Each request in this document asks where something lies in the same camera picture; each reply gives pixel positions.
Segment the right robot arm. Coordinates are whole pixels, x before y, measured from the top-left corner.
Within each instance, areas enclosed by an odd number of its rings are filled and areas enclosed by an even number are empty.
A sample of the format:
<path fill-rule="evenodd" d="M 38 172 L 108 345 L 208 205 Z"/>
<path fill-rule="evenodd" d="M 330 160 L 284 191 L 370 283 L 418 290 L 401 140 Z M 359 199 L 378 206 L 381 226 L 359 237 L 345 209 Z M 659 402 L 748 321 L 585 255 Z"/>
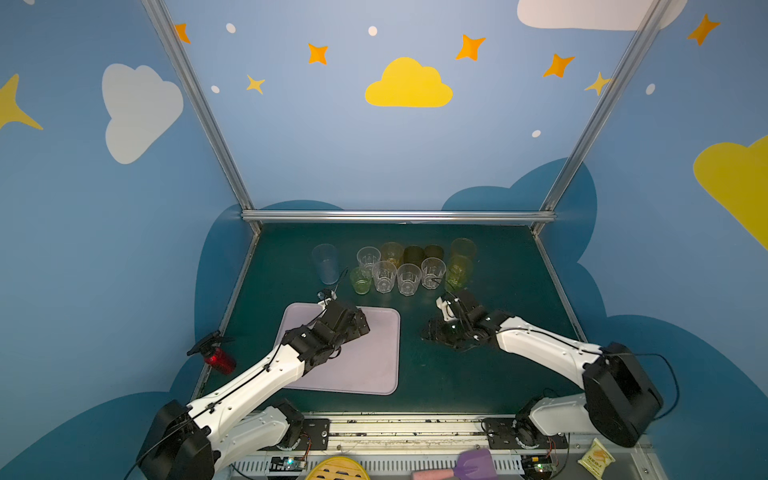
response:
<path fill-rule="evenodd" d="M 665 416 L 664 400 L 637 354 L 621 343 L 581 342 L 545 330 L 519 316 L 489 311 L 468 291 L 446 292 L 423 339 L 455 351 L 483 345 L 531 360 L 571 381 L 579 393 L 530 400 L 513 418 L 517 445 L 538 447 L 569 433 L 599 434 L 633 447 L 647 428 Z"/>

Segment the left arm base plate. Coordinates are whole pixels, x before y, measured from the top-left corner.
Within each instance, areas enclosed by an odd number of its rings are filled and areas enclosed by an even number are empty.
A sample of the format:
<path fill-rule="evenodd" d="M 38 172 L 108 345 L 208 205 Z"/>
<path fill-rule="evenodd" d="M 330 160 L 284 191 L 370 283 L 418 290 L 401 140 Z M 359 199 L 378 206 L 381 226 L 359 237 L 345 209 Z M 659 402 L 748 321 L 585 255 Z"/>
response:
<path fill-rule="evenodd" d="M 331 422 L 327 418 L 309 418 L 291 421 L 288 430 L 278 444 L 283 450 L 326 450 L 329 442 Z"/>

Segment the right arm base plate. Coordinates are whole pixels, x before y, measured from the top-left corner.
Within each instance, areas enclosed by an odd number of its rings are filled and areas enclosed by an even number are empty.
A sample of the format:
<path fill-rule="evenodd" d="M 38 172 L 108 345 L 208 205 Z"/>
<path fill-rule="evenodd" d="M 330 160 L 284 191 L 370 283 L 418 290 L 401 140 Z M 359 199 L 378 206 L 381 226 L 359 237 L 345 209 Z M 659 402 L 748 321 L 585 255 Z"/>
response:
<path fill-rule="evenodd" d="M 566 449 L 566 436 L 546 436 L 531 421 L 514 417 L 486 417 L 481 428 L 492 450 L 534 450 Z"/>

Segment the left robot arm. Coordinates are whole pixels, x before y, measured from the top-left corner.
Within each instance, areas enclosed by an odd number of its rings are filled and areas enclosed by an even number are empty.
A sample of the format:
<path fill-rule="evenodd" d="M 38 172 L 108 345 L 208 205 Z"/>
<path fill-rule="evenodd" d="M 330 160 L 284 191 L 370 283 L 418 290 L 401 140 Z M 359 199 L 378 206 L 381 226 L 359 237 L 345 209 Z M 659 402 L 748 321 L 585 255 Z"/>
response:
<path fill-rule="evenodd" d="M 172 400 L 155 415 L 135 466 L 147 479 L 211 479 L 252 452 L 293 445 L 303 415 L 291 404 L 255 410 L 370 331 L 358 307 L 329 300 L 308 323 L 289 329 L 260 362 L 186 405 Z"/>

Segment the pink plastic tray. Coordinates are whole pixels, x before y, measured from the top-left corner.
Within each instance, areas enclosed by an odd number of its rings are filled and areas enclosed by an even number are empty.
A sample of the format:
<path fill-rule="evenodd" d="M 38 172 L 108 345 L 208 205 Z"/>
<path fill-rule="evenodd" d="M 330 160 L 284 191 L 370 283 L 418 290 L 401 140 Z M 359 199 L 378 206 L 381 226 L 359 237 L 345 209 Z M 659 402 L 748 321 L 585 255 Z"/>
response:
<path fill-rule="evenodd" d="M 391 308 L 361 308 L 370 332 L 342 346 L 338 357 L 289 384 L 293 390 L 386 396 L 398 386 L 400 314 Z"/>

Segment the small green cup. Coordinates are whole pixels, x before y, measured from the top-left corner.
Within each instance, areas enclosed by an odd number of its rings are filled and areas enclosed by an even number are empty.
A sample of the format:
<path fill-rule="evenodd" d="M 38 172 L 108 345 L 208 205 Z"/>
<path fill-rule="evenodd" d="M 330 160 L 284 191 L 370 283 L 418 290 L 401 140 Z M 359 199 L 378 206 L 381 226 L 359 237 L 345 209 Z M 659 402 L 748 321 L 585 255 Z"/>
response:
<path fill-rule="evenodd" d="M 349 273 L 353 290 L 358 295 L 366 295 L 372 287 L 372 273 L 364 267 L 356 267 Z"/>

